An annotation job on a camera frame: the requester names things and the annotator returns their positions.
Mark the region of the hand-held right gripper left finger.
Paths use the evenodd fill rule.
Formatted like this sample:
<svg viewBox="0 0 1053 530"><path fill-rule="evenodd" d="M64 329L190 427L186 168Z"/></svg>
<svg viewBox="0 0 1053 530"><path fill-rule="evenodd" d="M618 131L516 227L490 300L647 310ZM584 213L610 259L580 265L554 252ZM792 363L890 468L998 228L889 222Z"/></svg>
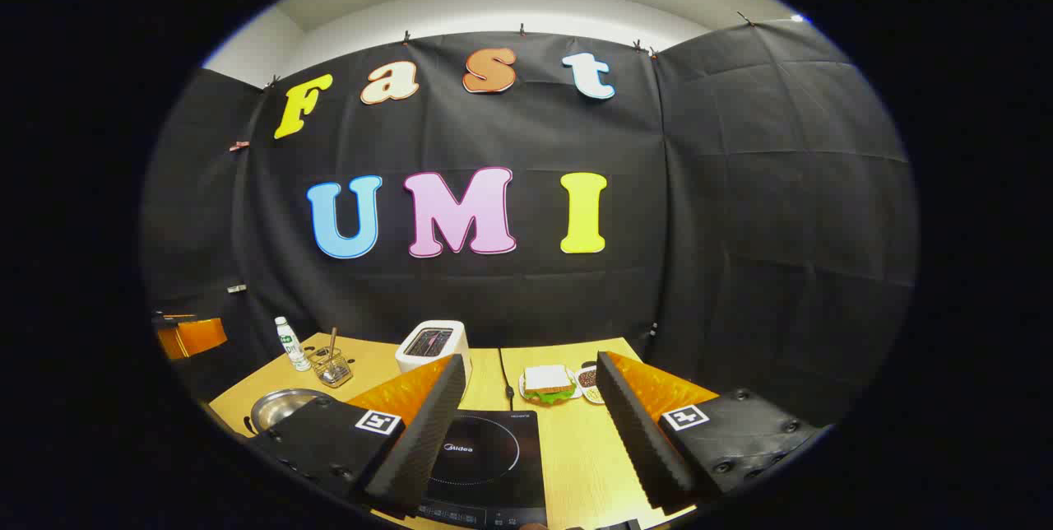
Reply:
<svg viewBox="0 0 1053 530"><path fill-rule="evenodd" d="M464 390L464 360L451 354L344 403L314 398L249 451L329 500L402 518L424 499Z"/></svg>

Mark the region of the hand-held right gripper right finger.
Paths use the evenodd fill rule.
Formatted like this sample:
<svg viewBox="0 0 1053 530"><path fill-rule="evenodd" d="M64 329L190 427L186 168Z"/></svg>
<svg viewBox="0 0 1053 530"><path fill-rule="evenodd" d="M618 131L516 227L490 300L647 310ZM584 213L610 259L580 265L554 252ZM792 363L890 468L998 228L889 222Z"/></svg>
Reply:
<svg viewBox="0 0 1053 530"><path fill-rule="evenodd" d="M648 503L665 514L744 494L828 432L748 388L714 393L613 351L596 366Z"/></svg>

